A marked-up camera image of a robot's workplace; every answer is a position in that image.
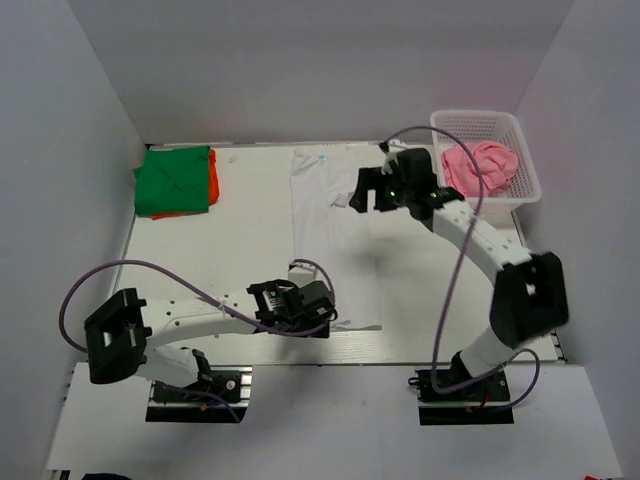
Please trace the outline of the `white t shirt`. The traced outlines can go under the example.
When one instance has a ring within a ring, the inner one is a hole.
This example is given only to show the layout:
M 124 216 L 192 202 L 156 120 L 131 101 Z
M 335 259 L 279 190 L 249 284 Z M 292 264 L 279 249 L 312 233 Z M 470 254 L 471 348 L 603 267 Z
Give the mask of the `white t shirt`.
M 336 330 L 383 326 L 371 229 L 367 217 L 349 206 L 359 169 L 350 148 L 298 148 L 291 161 L 294 254 L 329 274 L 336 293 Z

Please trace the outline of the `pink t shirt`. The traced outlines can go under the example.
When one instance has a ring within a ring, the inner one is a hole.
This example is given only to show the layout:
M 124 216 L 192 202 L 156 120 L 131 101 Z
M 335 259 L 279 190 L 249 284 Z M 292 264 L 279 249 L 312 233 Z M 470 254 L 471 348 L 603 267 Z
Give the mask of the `pink t shirt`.
M 479 181 L 484 185 L 486 196 L 497 196 L 506 192 L 514 179 L 519 157 L 507 146 L 495 141 L 467 143 L 480 175 L 464 149 L 455 145 L 441 154 L 444 179 L 465 197 L 477 197 Z

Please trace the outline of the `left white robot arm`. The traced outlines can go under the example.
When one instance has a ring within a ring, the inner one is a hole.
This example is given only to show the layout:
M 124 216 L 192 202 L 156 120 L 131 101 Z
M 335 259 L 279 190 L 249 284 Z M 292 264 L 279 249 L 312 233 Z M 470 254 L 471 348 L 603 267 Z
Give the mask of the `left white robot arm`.
M 206 355 L 187 347 L 192 339 L 328 338 L 338 312 L 333 284 L 317 277 L 321 271 L 290 273 L 222 297 L 194 288 L 192 299 L 145 300 L 134 288 L 122 289 L 84 323 L 90 380 L 108 385 L 138 376 L 202 398 L 214 374 Z

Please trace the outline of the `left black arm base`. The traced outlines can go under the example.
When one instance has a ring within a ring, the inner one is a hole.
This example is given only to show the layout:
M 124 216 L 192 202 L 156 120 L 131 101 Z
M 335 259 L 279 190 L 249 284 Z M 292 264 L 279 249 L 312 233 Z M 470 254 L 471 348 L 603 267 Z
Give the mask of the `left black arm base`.
M 146 408 L 148 423 L 239 424 L 247 412 L 251 367 L 214 367 L 209 380 L 187 387 L 153 382 Z

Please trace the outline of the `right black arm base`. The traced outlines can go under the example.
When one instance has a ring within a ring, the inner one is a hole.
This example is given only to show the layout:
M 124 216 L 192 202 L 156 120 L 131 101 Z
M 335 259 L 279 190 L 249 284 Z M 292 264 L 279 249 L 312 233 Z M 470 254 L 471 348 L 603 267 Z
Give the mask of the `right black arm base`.
M 510 391 L 504 372 L 463 390 L 437 393 L 430 370 L 416 370 L 407 380 L 416 390 L 421 426 L 480 426 L 514 423 Z

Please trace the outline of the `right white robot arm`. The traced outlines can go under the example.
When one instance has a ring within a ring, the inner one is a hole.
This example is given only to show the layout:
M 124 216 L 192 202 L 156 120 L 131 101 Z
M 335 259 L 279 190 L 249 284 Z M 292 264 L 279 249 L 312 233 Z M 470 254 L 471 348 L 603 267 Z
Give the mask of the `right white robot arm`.
M 413 219 L 454 245 L 493 286 L 487 329 L 454 355 L 452 385 L 437 386 L 438 393 L 477 397 L 488 385 L 487 376 L 529 343 L 568 322 L 559 257 L 513 245 L 480 219 L 460 192 L 438 184 L 426 149 L 393 152 L 382 166 L 360 169 L 349 205 L 359 213 L 407 209 Z

